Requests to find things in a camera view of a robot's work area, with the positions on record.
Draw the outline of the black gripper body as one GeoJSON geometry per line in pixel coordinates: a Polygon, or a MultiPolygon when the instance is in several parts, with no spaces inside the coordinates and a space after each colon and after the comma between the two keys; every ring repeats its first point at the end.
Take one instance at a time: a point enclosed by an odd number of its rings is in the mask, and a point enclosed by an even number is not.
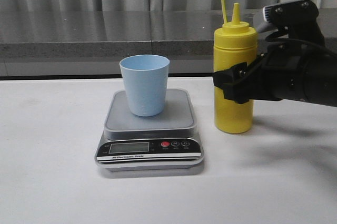
{"type": "Polygon", "coordinates": [[[250,97],[256,100],[305,101],[304,66],[301,45],[270,45],[261,64],[252,74],[250,97]]]}

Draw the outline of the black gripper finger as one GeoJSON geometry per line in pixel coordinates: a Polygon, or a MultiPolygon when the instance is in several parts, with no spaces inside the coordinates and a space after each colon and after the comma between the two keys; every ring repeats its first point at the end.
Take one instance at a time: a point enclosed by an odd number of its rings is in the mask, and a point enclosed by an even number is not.
{"type": "Polygon", "coordinates": [[[244,104],[253,99],[244,80],[247,69],[247,63],[239,63],[213,73],[213,85],[222,90],[224,99],[237,104],[244,104]]]}
{"type": "Polygon", "coordinates": [[[311,0],[291,1],[264,6],[255,14],[258,33],[274,30],[271,38],[288,36],[324,46],[324,36],[318,26],[319,10],[311,0]]]}

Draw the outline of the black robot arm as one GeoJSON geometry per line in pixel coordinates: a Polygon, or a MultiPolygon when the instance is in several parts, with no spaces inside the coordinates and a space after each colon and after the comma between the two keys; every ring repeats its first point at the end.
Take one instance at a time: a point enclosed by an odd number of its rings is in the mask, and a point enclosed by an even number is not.
{"type": "Polygon", "coordinates": [[[224,98],[238,104],[254,100],[296,100],[336,106],[336,53],[325,47],[311,0],[278,3],[253,17],[259,33],[272,31],[265,54],[213,74],[224,98]]]}

